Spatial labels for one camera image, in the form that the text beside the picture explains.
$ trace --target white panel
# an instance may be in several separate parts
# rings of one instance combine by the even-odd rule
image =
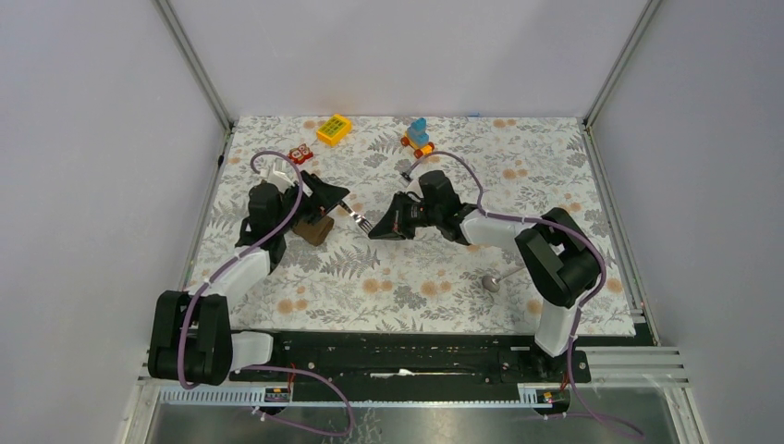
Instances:
[[[583,117],[645,0],[173,5],[234,117]]]
[[[0,442],[107,443],[222,130],[150,2],[2,3]]]
[[[715,442],[781,441],[782,22],[780,0],[665,2],[595,129]]]

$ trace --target flower pattern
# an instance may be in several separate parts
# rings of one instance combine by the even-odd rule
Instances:
[[[301,167],[351,190],[347,203],[372,222],[401,190],[398,172],[414,161],[400,136],[408,117],[352,117],[352,130],[335,147],[316,141],[325,117],[243,117],[234,134],[193,269],[195,285],[231,256],[247,215],[248,190],[261,177],[249,161],[262,150],[287,153],[308,143],[314,158]],[[539,216],[552,207],[572,217],[605,256],[612,285],[586,305],[581,334],[632,335],[633,324],[607,223],[574,118],[428,117],[436,150],[463,157],[486,189],[490,210]],[[442,169],[464,202],[477,190],[453,159],[432,156],[414,176]],[[257,160],[261,170],[271,159]],[[469,247],[420,228],[416,240],[368,240],[348,214],[313,247],[293,233],[278,268],[231,307],[234,328],[353,331],[426,331],[532,334],[542,311],[528,273],[485,291],[480,279],[522,265],[514,249]]]

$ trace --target red toy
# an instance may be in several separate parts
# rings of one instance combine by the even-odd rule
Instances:
[[[311,157],[313,157],[313,151],[304,143],[288,152],[288,158],[297,165],[304,164]]]

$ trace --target metal spoon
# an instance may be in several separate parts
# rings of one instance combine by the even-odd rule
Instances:
[[[484,287],[485,290],[490,291],[491,293],[498,293],[498,291],[501,290],[501,281],[521,271],[523,268],[525,267],[521,266],[519,268],[515,268],[501,275],[501,277],[484,275],[482,276],[482,286]]]

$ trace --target toy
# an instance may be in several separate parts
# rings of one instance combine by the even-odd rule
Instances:
[[[430,142],[430,136],[427,135],[427,120],[424,117],[417,118],[406,129],[406,135],[400,139],[403,146],[410,146],[414,149],[414,157],[417,159],[425,154],[432,153],[435,145]]]
[[[312,157],[313,151],[304,143],[297,148],[292,148],[291,151],[288,152],[288,158],[297,165],[304,164],[306,160]]]
[[[316,137],[329,146],[335,146],[340,139],[351,131],[351,122],[340,114],[335,114],[316,131]]]

